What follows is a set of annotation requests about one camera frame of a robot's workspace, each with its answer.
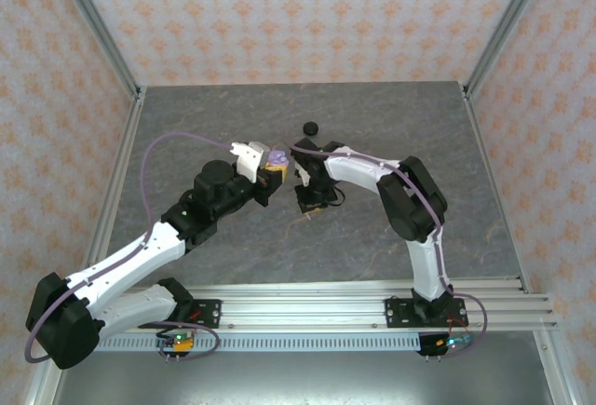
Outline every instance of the mounting plate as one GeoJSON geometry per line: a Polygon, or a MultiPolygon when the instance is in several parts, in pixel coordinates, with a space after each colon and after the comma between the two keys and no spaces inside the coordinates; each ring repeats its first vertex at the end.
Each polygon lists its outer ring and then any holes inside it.
{"type": "MultiPolygon", "coordinates": [[[[447,318],[453,317],[469,324],[467,321],[467,310],[464,300],[453,298],[445,308],[445,311],[434,319],[427,322],[415,313],[414,299],[391,297],[385,300],[385,318],[388,328],[449,328],[450,322],[447,318]]],[[[457,321],[453,323],[454,328],[463,327],[457,321]]]]}
{"type": "MultiPolygon", "coordinates": [[[[189,318],[184,322],[200,324],[210,329],[220,327],[222,318],[222,300],[196,300],[194,299],[190,308],[189,318]]],[[[168,326],[156,325],[153,323],[143,324],[140,329],[167,329],[168,326]]]]}

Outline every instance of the patterned wallpaper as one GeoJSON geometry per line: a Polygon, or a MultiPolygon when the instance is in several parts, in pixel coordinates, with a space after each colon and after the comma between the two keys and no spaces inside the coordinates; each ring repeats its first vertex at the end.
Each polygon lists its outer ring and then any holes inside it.
{"type": "Polygon", "coordinates": [[[596,0],[535,0],[475,100],[532,287],[596,398],[596,0]]]}
{"type": "Polygon", "coordinates": [[[509,0],[94,0],[142,85],[465,82],[509,0]]]}
{"type": "Polygon", "coordinates": [[[0,0],[0,402],[37,281],[82,263],[130,100],[73,0],[0,0]]]}

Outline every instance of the wire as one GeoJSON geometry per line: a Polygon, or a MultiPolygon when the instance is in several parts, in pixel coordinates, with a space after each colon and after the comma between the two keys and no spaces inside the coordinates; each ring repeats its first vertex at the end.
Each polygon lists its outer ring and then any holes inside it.
{"type": "Polygon", "coordinates": [[[29,363],[40,363],[42,361],[46,361],[49,359],[49,355],[35,358],[31,354],[31,351],[32,351],[32,348],[34,345],[35,338],[37,337],[37,334],[39,333],[39,330],[46,323],[47,319],[54,313],[54,311],[56,309],[58,309],[58,307],[60,307],[60,305],[62,303],[64,303],[71,295],[73,295],[77,291],[81,290],[82,288],[88,286],[91,282],[93,282],[98,277],[102,277],[103,275],[110,273],[112,270],[116,269],[120,265],[130,261],[137,254],[139,254],[139,252],[144,248],[145,243],[149,241],[151,234],[153,234],[154,217],[153,217],[153,212],[151,211],[151,207],[149,206],[149,201],[147,200],[147,193],[146,193],[146,189],[145,189],[145,170],[147,168],[147,163],[149,162],[149,156],[151,155],[151,153],[153,153],[153,150],[156,148],[156,146],[158,144],[160,144],[161,142],[163,142],[164,140],[172,138],[172,137],[192,138],[195,140],[200,140],[202,142],[207,142],[209,144],[213,144],[214,146],[222,147],[223,149],[227,149],[227,150],[232,149],[231,144],[223,144],[221,142],[217,142],[215,140],[203,137],[202,135],[198,135],[198,134],[190,133],[190,132],[169,132],[169,133],[166,133],[166,134],[156,138],[149,145],[149,147],[147,147],[147,150],[145,151],[145,154],[142,157],[141,176],[139,179],[139,182],[141,185],[141,199],[142,199],[142,203],[144,205],[145,212],[147,214],[147,220],[148,220],[147,221],[148,222],[147,231],[145,232],[145,239],[139,244],[139,246],[137,248],[135,248],[133,251],[131,251],[124,258],[120,259],[119,261],[116,261],[115,263],[113,263],[111,265],[108,265],[107,267],[103,268],[99,272],[91,275],[87,279],[85,279],[85,280],[79,282],[78,284],[76,284],[75,286],[71,287],[69,290],[67,290],[65,293],[63,293],[54,303],[52,303],[46,309],[46,311],[42,314],[42,316],[34,324],[33,328],[31,329],[31,333],[27,337],[27,342],[25,343],[25,360],[27,360],[29,363]]]}
{"type": "Polygon", "coordinates": [[[201,315],[201,309],[197,309],[196,312],[194,314],[192,314],[189,318],[192,319],[193,321],[196,321],[196,319],[198,318],[199,315],[201,315]]]}
{"type": "Polygon", "coordinates": [[[447,314],[447,319],[449,320],[449,336],[451,337],[452,331],[454,329],[454,322],[458,323],[464,331],[469,335],[469,330],[467,329],[467,324],[459,318],[453,318],[451,315],[447,314]]]}
{"type": "Polygon", "coordinates": [[[379,166],[382,166],[383,168],[390,169],[394,174],[396,174],[398,177],[400,177],[403,180],[403,182],[410,189],[412,189],[412,191],[414,192],[414,194],[420,200],[420,203],[422,203],[422,205],[428,211],[428,214],[430,214],[430,217],[432,218],[432,221],[435,224],[435,232],[432,235],[432,239],[433,239],[433,245],[435,247],[435,254],[436,254],[436,257],[437,257],[437,267],[438,267],[438,270],[439,270],[440,284],[453,297],[457,297],[457,298],[468,298],[469,300],[472,300],[473,302],[475,302],[479,306],[479,308],[480,308],[480,310],[482,312],[482,329],[481,329],[481,332],[480,332],[479,336],[474,340],[474,342],[472,344],[464,347],[463,349],[455,352],[455,353],[446,354],[446,355],[442,356],[441,358],[459,357],[462,354],[464,354],[467,351],[469,351],[469,349],[471,349],[472,347],[476,347],[476,345],[482,340],[482,338],[484,338],[484,335],[486,334],[486,329],[488,327],[488,314],[486,312],[486,307],[484,307],[484,304],[482,303],[482,301],[479,300],[478,298],[476,298],[474,295],[470,295],[469,293],[454,292],[447,285],[447,282],[445,281],[445,273],[443,271],[443,261],[444,261],[443,260],[443,253],[442,253],[442,250],[441,250],[440,245],[439,245],[439,236],[440,236],[440,232],[442,230],[442,225],[440,223],[439,216],[437,216],[437,213],[430,206],[430,203],[428,203],[428,200],[424,197],[424,195],[422,194],[422,192],[420,191],[420,189],[418,189],[418,187],[410,180],[410,178],[404,172],[402,172],[398,168],[394,167],[393,165],[387,163],[386,161],[384,161],[382,159],[375,158],[373,156],[369,156],[369,155],[365,155],[365,154],[359,154],[357,152],[320,152],[320,151],[310,151],[310,150],[307,150],[307,149],[303,149],[302,147],[297,147],[297,146],[294,146],[294,145],[291,145],[291,144],[287,144],[287,145],[293,151],[296,151],[296,152],[299,152],[299,153],[302,153],[302,154],[309,154],[309,155],[314,155],[314,156],[334,156],[334,157],[341,157],[341,158],[356,158],[356,159],[359,159],[359,160],[363,160],[363,161],[368,161],[370,163],[374,163],[375,165],[379,165],[379,166]]]}
{"type": "Polygon", "coordinates": [[[156,333],[156,337],[157,338],[169,338],[169,335],[166,335],[166,333],[172,332],[175,329],[178,329],[178,326],[169,326],[169,327],[167,327],[165,329],[162,329],[158,333],[156,333]]]}
{"type": "MultiPolygon", "coordinates": [[[[178,362],[181,362],[181,361],[190,361],[190,360],[195,360],[197,358],[202,358],[202,357],[210,356],[211,354],[213,354],[217,350],[218,347],[220,347],[220,344],[222,343],[222,339],[220,338],[219,334],[216,331],[214,331],[211,328],[208,328],[207,326],[201,326],[200,324],[195,324],[195,323],[177,323],[176,321],[156,321],[155,323],[152,323],[152,324],[160,325],[160,326],[175,326],[177,328],[197,329],[199,331],[207,331],[208,333],[210,333],[211,335],[213,335],[213,338],[215,339],[215,344],[211,347],[211,349],[208,349],[207,351],[199,352],[197,354],[185,356],[183,358],[176,357],[176,361],[178,361],[178,362]]],[[[166,361],[169,361],[170,355],[165,353],[164,346],[166,344],[169,344],[169,343],[173,342],[174,341],[174,338],[175,337],[169,337],[168,339],[162,341],[161,344],[159,345],[159,355],[162,358],[164,358],[166,361]]]]}

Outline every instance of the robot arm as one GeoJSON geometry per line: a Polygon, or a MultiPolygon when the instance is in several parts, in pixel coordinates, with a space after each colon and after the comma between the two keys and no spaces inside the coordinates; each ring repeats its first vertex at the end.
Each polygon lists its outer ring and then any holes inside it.
{"type": "Polygon", "coordinates": [[[67,369],[83,360],[100,339],[148,322],[185,321],[189,317],[192,295],[171,278],[148,290],[120,295],[157,268],[205,242],[215,234],[222,217],[251,199],[267,206],[285,172],[267,166],[268,148],[260,143],[233,143],[231,152],[238,156],[236,164],[222,160],[207,163],[195,177],[193,189],[154,225],[147,242],[145,235],[140,236],[85,270],[65,279],[52,273],[38,283],[26,322],[29,331],[67,290],[123,261],[143,244],[134,257],[72,294],[41,326],[37,341],[59,368],[67,369]]]}
{"type": "MultiPolygon", "coordinates": [[[[334,186],[338,182],[354,183],[378,194],[391,227],[406,240],[413,267],[414,296],[418,295],[421,300],[432,303],[444,295],[445,288],[437,263],[441,258],[437,258],[437,247],[432,236],[435,224],[402,180],[385,167],[387,164],[404,172],[428,199],[443,224],[447,202],[418,158],[410,156],[400,162],[366,155],[367,159],[364,160],[358,158],[362,154],[339,142],[330,142],[318,148],[308,138],[297,142],[291,155],[296,160],[297,172],[303,182],[302,186],[294,188],[302,212],[326,208],[336,201],[334,186]],[[342,156],[311,155],[301,153],[297,148],[333,152],[342,156]]],[[[439,248],[441,235],[442,232],[437,239],[439,248]]]]}

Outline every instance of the floor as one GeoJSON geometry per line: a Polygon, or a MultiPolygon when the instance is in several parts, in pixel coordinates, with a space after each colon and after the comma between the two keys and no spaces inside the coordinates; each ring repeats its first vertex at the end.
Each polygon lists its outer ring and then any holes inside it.
{"type": "Polygon", "coordinates": [[[54,401],[54,405],[83,403],[548,405],[552,401],[532,334],[511,332],[491,333],[475,350],[442,363],[425,363],[414,352],[218,353],[181,364],[165,364],[157,354],[95,353],[62,376],[54,401]]]}
{"type": "MultiPolygon", "coordinates": [[[[260,141],[284,148],[316,121],[319,145],[344,142],[389,159],[419,157],[449,203],[443,236],[450,277],[520,273],[479,146],[455,82],[149,88],[129,162],[110,252],[139,236],[146,219],[139,171],[148,144],[187,130],[222,142],[260,141]]],[[[160,145],[147,170],[159,217],[192,187],[219,148],[189,139],[160,145]]],[[[412,278],[405,243],[388,227],[378,196],[353,185],[341,208],[298,210],[293,175],[266,209],[255,202],[218,223],[218,233],[142,284],[176,277],[184,285],[412,278]]]]}

